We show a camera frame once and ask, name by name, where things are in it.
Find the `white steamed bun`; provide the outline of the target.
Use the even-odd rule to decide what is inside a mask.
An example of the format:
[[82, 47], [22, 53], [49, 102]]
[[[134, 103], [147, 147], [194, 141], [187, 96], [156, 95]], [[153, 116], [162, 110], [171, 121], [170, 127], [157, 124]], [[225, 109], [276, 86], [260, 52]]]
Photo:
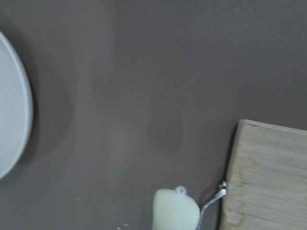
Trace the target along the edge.
[[195, 230], [200, 208], [183, 186], [159, 189], [153, 199], [153, 230]]

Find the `round white plate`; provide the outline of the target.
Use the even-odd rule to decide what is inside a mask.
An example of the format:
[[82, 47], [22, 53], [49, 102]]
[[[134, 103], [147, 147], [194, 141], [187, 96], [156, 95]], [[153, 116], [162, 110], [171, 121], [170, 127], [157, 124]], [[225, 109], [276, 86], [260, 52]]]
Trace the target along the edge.
[[22, 156], [33, 125], [33, 97], [24, 66], [7, 37], [0, 34], [0, 177]]

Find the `wooden cutting board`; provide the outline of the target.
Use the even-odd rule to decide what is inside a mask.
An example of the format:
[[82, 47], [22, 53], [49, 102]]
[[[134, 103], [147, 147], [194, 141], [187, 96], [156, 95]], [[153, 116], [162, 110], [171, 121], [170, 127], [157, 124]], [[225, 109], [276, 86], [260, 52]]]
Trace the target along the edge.
[[240, 120], [225, 178], [220, 229], [306, 229], [305, 130]]

